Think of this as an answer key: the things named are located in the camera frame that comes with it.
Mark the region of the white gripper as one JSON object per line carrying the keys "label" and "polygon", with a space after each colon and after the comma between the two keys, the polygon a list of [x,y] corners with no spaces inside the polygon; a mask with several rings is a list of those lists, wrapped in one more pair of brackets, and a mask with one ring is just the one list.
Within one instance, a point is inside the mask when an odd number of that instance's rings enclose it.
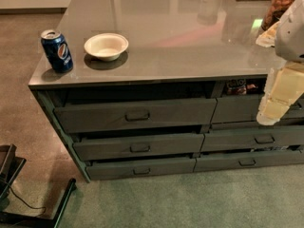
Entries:
{"label": "white gripper", "polygon": [[[256,44],[265,48],[275,45],[276,22],[256,38]],[[304,93],[304,64],[287,62],[280,69],[272,68],[268,74],[256,120],[262,125],[274,125],[280,121]]]}

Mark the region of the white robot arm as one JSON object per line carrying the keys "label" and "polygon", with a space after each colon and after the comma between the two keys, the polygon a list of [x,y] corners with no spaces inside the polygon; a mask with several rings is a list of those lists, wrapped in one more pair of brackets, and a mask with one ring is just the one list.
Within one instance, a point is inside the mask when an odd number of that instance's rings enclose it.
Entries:
{"label": "white robot arm", "polygon": [[275,54],[286,63],[270,70],[256,120],[274,125],[304,93],[304,0],[295,0],[280,18]]}

